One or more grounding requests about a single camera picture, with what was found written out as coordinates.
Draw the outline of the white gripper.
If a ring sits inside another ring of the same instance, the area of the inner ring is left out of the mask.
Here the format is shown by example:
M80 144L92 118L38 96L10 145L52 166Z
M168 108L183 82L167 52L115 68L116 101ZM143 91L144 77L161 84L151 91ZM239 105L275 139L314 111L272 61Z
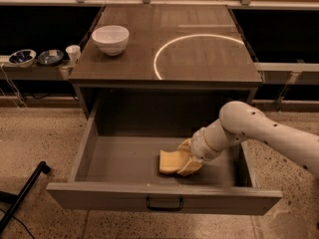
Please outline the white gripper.
M220 153L211 148L204 137L205 128L202 127L198 130L192 138L185 139L178 147L177 150L185 150L191 152L186 164L177 171L181 176L189 176L201 169L204 161L212 161Z

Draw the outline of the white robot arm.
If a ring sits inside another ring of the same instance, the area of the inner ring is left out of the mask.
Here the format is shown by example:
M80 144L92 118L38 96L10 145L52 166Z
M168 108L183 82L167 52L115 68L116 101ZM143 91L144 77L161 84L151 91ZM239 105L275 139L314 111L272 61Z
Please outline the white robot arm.
M186 159L177 173L188 176L231 147L255 139L319 177L319 136L269 119L262 111L243 102L229 102L219 118L185 140L179 150Z

